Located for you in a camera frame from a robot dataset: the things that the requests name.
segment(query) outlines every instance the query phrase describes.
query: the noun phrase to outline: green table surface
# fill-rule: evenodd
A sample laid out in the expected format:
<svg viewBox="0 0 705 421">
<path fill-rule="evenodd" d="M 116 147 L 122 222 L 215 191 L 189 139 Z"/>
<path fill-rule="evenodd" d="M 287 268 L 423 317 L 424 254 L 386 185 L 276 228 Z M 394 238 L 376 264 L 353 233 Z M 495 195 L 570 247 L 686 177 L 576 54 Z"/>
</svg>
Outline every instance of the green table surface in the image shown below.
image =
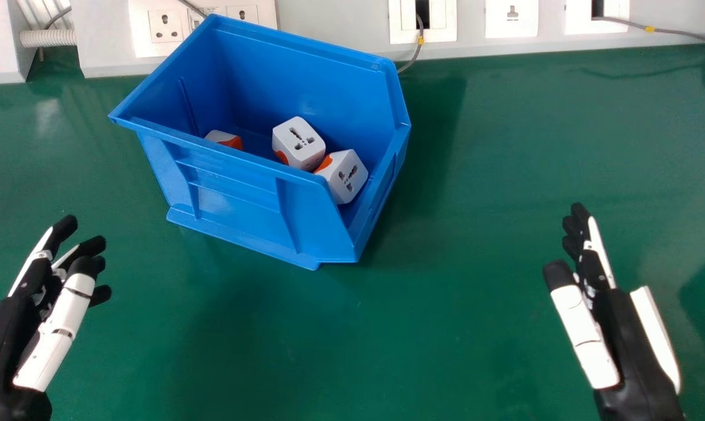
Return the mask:
<svg viewBox="0 0 705 421">
<path fill-rule="evenodd" d="M 115 292 L 49 389 L 56 420 L 596 419 L 541 276 L 596 214 L 649 285 L 705 419 L 705 46 L 423 61 L 406 162 L 361 262 L 301 269 L 165 221 L 142 80 L 48 50 L 0 86 L 0 298 L 46 227 L 104 234 Z"/>
</svg>

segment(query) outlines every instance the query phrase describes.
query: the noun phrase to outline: blue container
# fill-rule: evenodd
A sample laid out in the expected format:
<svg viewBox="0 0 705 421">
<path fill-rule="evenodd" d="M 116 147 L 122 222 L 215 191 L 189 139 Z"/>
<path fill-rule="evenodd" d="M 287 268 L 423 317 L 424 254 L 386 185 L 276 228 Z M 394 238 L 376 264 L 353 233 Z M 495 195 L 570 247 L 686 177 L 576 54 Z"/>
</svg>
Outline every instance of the blue container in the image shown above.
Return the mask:
<svg viewBox="0 0 705 421">
<path fill-rule="evenodd" d="M 296 115 L 328 152 L 355 149 L 368 168 L 348 205 L 276 160 L 272 128 Z M 169 221 L 313 270 L 358 261 L 410 131 L 390 60 L 216 15 L 109 117 L 137 132 Z M 245 151 L 203 139 L 214 129 Z"/>
</svg>

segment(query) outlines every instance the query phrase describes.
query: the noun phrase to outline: white switch plate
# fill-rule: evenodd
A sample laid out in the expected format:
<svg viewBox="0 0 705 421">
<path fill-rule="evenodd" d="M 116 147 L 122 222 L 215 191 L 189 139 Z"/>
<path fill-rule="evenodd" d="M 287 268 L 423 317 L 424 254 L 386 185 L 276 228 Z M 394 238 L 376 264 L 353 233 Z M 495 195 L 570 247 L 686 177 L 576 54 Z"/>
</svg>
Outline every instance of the white switch plate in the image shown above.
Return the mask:
<svg viewBox="0 0 705 421">
<path fill-rule="evenodd" d="M 606 0 L 604 15 L 620 19 L 630 19 L 630 0 Z M 593 21 L 591 0 L 566 0 L 566 35 L 613 34 L 628 32 L 628 26 L 621 23 Z"/>
<path fill-rule="evenodd" d="M 205 13 L 216 13 L 235 19 L 240 19 L 243 11 L 243 20 L 277 29 L 275 0 L 192 0 L 192 4 Z M 162 16 L 158 13 L 163 11 L 169 12 L 169 24 L 162 24 L 156 19 Z M 170 55 L 201 23 L 200 16 L 177 0 L 129 0 L 129 18 L 134 55 L 137 58 Z M 181 31 L 174 31 L 177 35 L 172 36 L 173 32 L 160 30 L 165 29 L 165 26 L 160 27 L 163 25 L 181 26 Z"/>
<path fill-rule="evenodd" d="M 540 0 L 485 0 L 485 37 L 537 37 Z"/>
<path fill-rule="evenodd" d="M 417 43 L 414 0 L 389 0 L 389 42 Z M 426 43 L 457 40 L 457 0 L 430 0 L 430 27 L 424 33 Z"/>
</svg>

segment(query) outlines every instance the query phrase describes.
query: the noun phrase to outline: white flexible conduit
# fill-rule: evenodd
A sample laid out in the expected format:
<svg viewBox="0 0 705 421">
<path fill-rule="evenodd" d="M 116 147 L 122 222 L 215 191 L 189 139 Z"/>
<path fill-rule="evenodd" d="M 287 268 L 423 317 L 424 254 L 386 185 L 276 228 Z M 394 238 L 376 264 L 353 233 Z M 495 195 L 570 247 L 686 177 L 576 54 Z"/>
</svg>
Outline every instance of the white flexible conduit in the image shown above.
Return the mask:
<svg viewBox="0 0 705 421">
<path fill-rule="evenodd" d="M 25 48 L 46 46 L 77 45 L 74 29 L 46 29 L 39 31 L 22 31 L 20 42 Z"/>
</svg>

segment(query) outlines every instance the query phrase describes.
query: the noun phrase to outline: robotic arm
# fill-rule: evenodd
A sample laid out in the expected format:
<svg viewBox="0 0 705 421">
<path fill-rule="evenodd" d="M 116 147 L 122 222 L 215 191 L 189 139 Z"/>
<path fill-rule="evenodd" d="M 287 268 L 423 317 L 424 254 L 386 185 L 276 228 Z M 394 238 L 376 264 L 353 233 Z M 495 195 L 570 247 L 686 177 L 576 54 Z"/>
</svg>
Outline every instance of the robotic arm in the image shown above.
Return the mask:
<svg viewBox="0 0 705 421">
<path fill-rule="evenodd" d="M 563 219 L 575 262 L 548 263 L 545 283 L 603 421 L 684 421 L 672 344 L 648 287 L 617 288 L 596 219 L 580 203 Z"/>
<path fill-rule="evenodd" d="M 50 227 L 27 257 L 7 298 L 0 301 L 0 421 L 48 421 L 51 379 L 77 336 L 89 307 L 111 298 L 96 287 L 106 267 L 106 240 L 80 243 L 51 263 L 77 230 L 66 216 Z"/>
</svg>

